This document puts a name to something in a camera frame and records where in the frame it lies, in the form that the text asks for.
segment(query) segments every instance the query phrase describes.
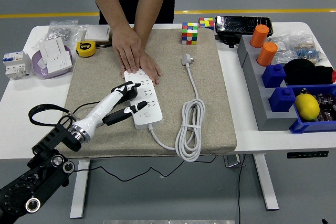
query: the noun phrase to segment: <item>yellow floor line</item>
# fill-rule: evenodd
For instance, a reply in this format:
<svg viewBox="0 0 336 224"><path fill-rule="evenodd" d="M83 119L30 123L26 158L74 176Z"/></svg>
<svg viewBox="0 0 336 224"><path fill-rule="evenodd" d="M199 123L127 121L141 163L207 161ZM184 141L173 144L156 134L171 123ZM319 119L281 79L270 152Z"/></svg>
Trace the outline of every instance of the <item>yellow floor line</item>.
<svg viewBox="0 0 336 224"><path fill-rule="evenodd" d="M174 14L245 14L245 13L335 13L336 8L316 9L227 9L227 10L176 10ZM99 16L92 13L31 13L31 14L0 14L0 18L41 18L41 17L79 17Z"/></svg>

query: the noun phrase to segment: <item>beige mat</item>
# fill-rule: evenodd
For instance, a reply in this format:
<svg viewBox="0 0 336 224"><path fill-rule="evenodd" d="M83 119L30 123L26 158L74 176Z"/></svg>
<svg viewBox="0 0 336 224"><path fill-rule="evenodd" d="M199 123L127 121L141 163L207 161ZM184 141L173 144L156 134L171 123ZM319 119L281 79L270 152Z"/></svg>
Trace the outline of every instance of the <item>beige mat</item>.
<svg viewBox="0 0 336 224"><path fill-rule="evenodd" d="M154 29L146 48L163 73L160 84L155 87L163 124L154 128L155 133L161 142L173 147L182 122L183 103L195 98L187 70L181 64L182 55L188 53L195 60L191 71L206 110L201 154L232 152L236 148L236 135L214 33L200 29L196 46L181 45L180 39L180 29ZM81 104L100 101L112 88L124 83L112 48L97 49L90 58L78 57L73 75L65 106L71 111ZM113 111L126 106L129 104L119 104ZM76 115L82 119L93 107L80 109ZM94 139L83 144L79 152L73 152L63 144L57 149L67 157L176 155L159 146L148 130L135 129L132 118L97 128Z"/></svg>

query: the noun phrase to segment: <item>lemon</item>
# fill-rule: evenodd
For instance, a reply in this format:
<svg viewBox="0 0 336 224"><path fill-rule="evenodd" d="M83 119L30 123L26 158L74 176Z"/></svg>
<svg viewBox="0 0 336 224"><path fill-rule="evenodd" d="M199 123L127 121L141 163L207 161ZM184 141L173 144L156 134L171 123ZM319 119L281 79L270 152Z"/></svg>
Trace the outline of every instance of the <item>lemon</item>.
<svg viewBox="0 0 336 224"><path fill-rule="evenodd" d="M313 121L320 113L319 103L311 94L298 95L295 106L300 117L307 121Z"/></svg>

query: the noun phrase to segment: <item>white power cord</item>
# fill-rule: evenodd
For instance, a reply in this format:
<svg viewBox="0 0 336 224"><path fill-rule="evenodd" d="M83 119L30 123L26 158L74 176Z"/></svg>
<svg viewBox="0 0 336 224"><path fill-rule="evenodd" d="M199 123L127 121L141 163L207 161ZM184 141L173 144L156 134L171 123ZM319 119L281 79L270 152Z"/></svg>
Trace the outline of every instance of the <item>white power cord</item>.
<svg viewBox="0 0 336 224"><path fill-rule="evenodd" d="M196 94L196 99L193 99L189 102L185 102L182 107L182 125L176 137L175 148L163 144L156 137L153 130L153 125L152 124L148 125L149 131L152 133L153 138L159 145L170 151L176 151L177 155L187 162L193 162L197 160L199 154L201 153L202 123L205 114L204 102L198 98L196 85L190 71L189 64L192 64L193 62L194 62L193 58L191 58L190 55L188 54L185 54L182 57L182 64L185 65L188 70L189 78ZM188 140L186 139L187 131L192 131L191 136L189 137ZM192 139L194 139L194 146L189 147L188 145L192 141Z"/></svg>

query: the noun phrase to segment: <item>white power strip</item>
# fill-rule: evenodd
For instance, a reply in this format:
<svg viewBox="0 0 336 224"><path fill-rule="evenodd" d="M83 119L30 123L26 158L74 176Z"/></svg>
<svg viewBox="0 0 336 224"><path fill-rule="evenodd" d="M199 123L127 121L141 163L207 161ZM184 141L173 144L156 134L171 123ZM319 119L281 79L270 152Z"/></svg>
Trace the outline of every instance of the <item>white power strip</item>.
<svg viewBox="0 0 336 224"><path fill-rule="evenodd" d="M161 108L155 93L154 85L145 71L140 69L137 73L124 73L125 81L140 83L138 87L138 95L132 99L131 105L146 101L148 104L142 110L134 114L134 125L138 130L147 129L149 124L158 126L163 122Z"/></svg>

